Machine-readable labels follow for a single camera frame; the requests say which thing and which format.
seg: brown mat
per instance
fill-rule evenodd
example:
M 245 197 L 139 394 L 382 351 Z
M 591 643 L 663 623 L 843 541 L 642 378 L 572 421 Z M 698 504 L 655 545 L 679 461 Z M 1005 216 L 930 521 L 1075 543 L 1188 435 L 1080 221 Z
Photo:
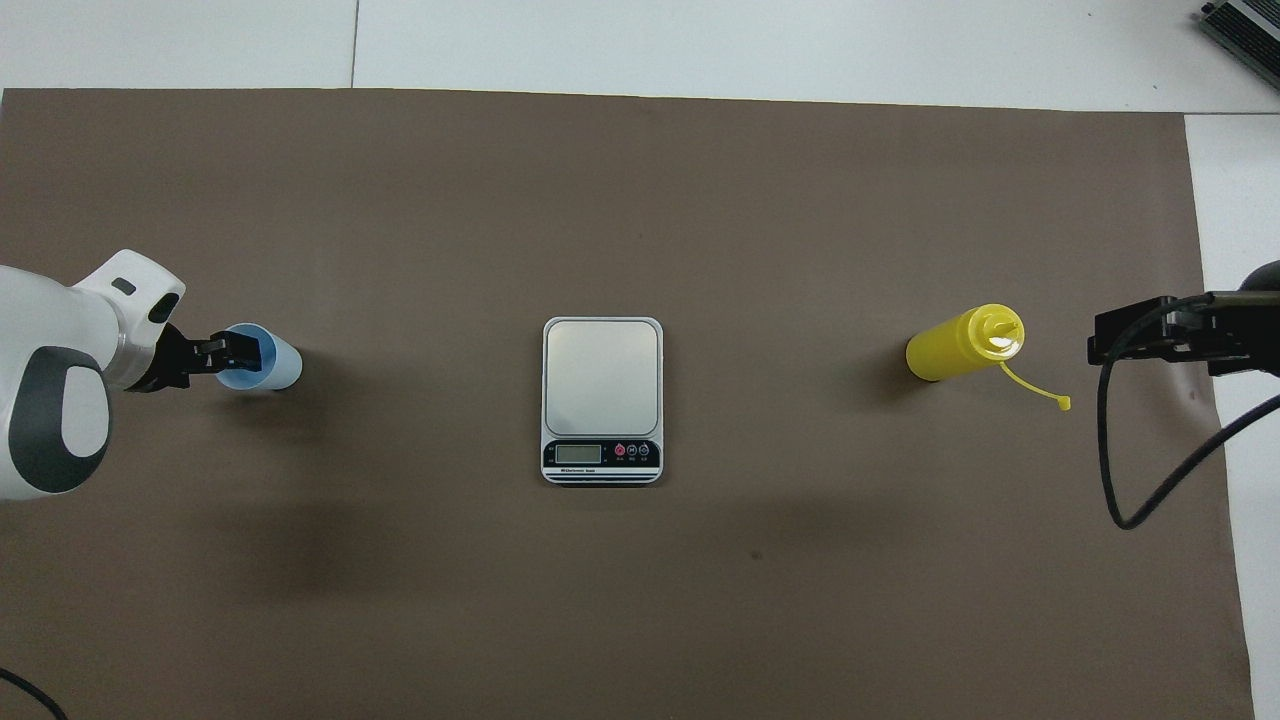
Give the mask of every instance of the brown mat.
M 73 717 L 1252 715 L 1221 457 L 1134 533 L 1097 479 L 1093 314 L 1202 288 L 1178 115 L 6 91 L 0 264 L 119 247 L 307 365 L 120 396 L 0 506 L 0 665 Z M 906 373 L 988 301 L 1074 411 Z M 666 328 L 667 471 L 553 487 L 541 327 L 608 314 Z M 1133 507 L 1217 418 L 1115 387 Z

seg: scale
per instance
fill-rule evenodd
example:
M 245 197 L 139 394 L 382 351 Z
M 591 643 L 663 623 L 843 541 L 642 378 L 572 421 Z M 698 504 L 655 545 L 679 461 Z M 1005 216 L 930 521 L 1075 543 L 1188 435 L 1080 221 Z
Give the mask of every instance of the scale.
M 543 477 L 639 486 L 662 474 L 662 325 L 552 318 L 543 328 Z

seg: white tile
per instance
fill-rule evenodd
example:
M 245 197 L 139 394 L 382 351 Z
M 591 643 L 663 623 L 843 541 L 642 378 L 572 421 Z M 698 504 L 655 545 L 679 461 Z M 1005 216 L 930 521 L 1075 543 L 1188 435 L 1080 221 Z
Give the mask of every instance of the white tile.
M 1280 259 L 1280 117 L 1188 117 L 1207 290 L 1235 290 Z M 1244 373 L 1213 382 L 1224 423 L 1280 393 L 1280 378 Z M 1260 719 L 1280 717 L 1280 414 L 1226 446 L 1240 605 Z M 1192 477 L 1187 482 L 1196 482 Z
M 362 0 L 357 87 L 1275 111 L 1198 0 Z
M 347 87 L 356 0 L 0 0 L 0 87 Z

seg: yellow bottle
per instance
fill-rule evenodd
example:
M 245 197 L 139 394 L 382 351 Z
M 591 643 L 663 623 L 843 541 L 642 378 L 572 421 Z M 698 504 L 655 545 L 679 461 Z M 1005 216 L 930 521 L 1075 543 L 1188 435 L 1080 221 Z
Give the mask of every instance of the yellow bottle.
M 906 343 L 906 365 L 920 379 L 937 382 L 992 365 L 1032 392 L 1057 400 L 1070 410 L 1071 398 L 1053 395 L 1019 378 L 1005 365 L 1027 341 L 1023 320 L 1005 305 L 979 305 L 918 333 Z

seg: black cable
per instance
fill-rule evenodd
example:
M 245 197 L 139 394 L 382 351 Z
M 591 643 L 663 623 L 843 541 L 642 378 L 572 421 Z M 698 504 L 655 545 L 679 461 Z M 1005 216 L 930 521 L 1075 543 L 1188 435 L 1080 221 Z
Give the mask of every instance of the black cable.
M 47 707 L 49 711 L 52 712 L 54 717 L 56 717 L 58 720 L 67 720 L 67 714 L 63 712 L 61 707 L 58 707 L 58 703 L 54 702 L 54 698 L 51 698 L 47 694 L 45 694 L 45 691 L 42 691 L 42 689 L 37 688 L 36 685 L 28 683 L 22 676 L 5 670 L 4 667 L 0 667 L 0 679 L 8 680 L 9 683 L 12 683 L 14 687 L 17 687 L 18 689 L 20 689 L 22 692 L 24 692 L 24 693 L 29 694 L 31 697 L 38 700 L 40 705 L 44 705 L 45 707 Z
M 1183 478 L 1189 475 L 1192 470 L 1194 470 L 1196 466 L 1208 457 L 1215 450 L 1222 447 L 1228 439 L 1238 434 L 1244 428 L 1280 409 L 1280 395 L 1277 395 L 1262 405 L 1258 405 L 1253 410 L 1249 410 L 1244 415 L 1240 415 L 1233 420 L 1231 424 L 1213 433 L 1212 437 L 1206 439 L 1199 447 L 1188 455 L 1187 459 L 1183 460 L 1167 478 L 1165 478 L 1165 482 L 1160 483 L 1156 492 L 1151 493 L 1151 497 L 1148 497 L 1147 501 L 1138 507 L 1137 512 L 1129 518 L 1125 518 L 1120 512 L 1120 506 L 1116 503 L 1115 486 L 1111 483 L 1111 457 L 1107 450 L 1107 387 L 1111 384 L 1111 370 L 1114 369 L 1116 361 L 1120 360 L 1120 356 L 1129 348 L 1129 343 L 1133 342 L 1133 338 L 1137 337 L 1139 332 L 1146 329 L 1147 325 L 1175 310 L 1188 307 L 1208 307 L 1212 302 L 1213 296 L 1206 293 L 1174 300 L 1172 302 L 1166 302 L 1160 307 L 1156 307 L 1134 320 L 1116 337 L 1111 348 L 1107 351 L 1106 360 L 1102 363 L 1102 373 L 1098 375 L 1098 468 L 1102 473 L 1102 492 L 1107 498 L 1107 512 L 1111 514 L 1111 520 L 1121 530 L 1132 530 L 1140 525 L 1147 516 L 1151 515 L 1151 512 L 1156 510 L 1156 507 L 1160 506 L 1166 497 L 1169 497 L 1169 493 L 1178 487 L 1178 483 L 1183 482 Z

